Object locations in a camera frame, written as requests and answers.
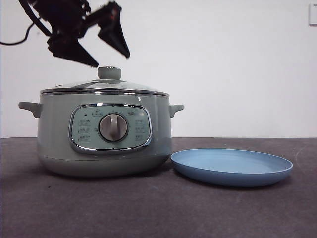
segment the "pot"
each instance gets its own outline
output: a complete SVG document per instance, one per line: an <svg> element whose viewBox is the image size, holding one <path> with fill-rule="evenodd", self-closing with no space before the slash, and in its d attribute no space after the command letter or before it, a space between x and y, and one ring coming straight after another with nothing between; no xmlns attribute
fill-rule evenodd
<svg viewBox="0 0 317 238"><path fill-rule="evenodd" d="M138 173L171 154L170 118L183 105L169 95L120 80L121 70L98 68L99 79L41 91L40 103L19 103L38 123L38 157L56 173L103 177Z"/></svg>

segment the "control panel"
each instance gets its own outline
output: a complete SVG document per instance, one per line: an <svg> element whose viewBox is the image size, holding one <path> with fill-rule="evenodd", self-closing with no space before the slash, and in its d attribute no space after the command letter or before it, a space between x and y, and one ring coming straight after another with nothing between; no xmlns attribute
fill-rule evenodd
<svg viewBox="0 0 317 238"><path fill-rule="evenodd" d="M69 139L79 152L135 149L149 144L151 120L145 108L125 104L89 104L71 116Z"/></svg>

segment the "dial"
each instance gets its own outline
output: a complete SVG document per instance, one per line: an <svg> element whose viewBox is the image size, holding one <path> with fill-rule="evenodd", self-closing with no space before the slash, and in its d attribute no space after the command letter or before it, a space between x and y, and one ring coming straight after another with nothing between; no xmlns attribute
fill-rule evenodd
<svg viewBox="0 0 317 238"><path fill-rule="evenodd" d="M118 114L108 114L99 123L101 136L109 141L118 141L127 133L128 125L124 117Z"/></svg>

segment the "glass lid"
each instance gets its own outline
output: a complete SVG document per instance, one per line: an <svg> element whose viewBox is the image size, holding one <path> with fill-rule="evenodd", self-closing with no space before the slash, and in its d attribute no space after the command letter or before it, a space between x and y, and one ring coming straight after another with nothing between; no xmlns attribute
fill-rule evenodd
<svg viewBox="0 0 317 238"><path fill-rule="evenodd" d="M41 93L63 92L112 92L112 93L138 93L138 94L155 94L169 96L167 93L160 92L157 89L150 88L141 84L129 83L121 78L121 69L116 67L98 68L99 79L77 82L65 85L59 85L55 88L44 89Z"/></svg>

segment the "lid knob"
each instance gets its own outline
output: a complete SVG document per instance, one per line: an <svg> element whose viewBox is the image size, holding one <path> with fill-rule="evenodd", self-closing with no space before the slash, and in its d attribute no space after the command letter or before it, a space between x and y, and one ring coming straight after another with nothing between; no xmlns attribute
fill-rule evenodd
<svg viewBox="0 0 317 238"><path fill-rule="evenodd" d="M100 67L98 68L98 77L99 79L116 79L120 80L121 78L121 69L111 66Z"/></svg>

